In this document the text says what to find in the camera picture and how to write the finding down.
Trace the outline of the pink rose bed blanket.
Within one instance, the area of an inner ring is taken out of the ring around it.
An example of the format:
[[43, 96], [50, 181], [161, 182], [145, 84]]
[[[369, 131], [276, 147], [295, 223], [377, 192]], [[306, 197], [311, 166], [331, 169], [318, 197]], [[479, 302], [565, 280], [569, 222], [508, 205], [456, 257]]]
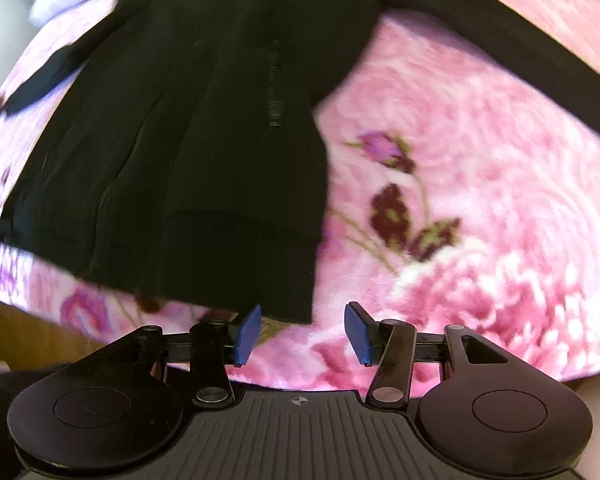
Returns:
[[[600, 0], [502, 0], [600, 73]], [[347, 85], [316, 116], [328, 142], [326, 236], [314, 321], [265, 336], [238, 382], [366, 389], [343, 330], [358, 301], [418, 331], [458, 323], [547, 375], [600, 372], [600, 138], [432, 18], [389, 14]], [[414, 176], [372, 149], [407, 148]], [[390, 252], [372, 200], [404, 205], [412, 238], [460, 222], [454, 245], [418, 262]], [[184, 332], [203, 308], [140, 313], [122, 292], [82, 284], [0, 246], [0, 300], [101, 340], [137, 326]]]

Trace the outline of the black zip fleece jacket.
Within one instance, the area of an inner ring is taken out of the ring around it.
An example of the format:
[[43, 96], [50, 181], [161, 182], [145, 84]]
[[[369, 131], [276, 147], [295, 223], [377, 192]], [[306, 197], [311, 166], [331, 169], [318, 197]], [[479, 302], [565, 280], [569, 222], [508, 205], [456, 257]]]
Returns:
[[498, 0], [118, 0], [4, 105], [69, 84], [0, 241], [136, 296], [310, 322], [313, 110], [389, 8], [432, 15], [600, 134], [600, 75]]

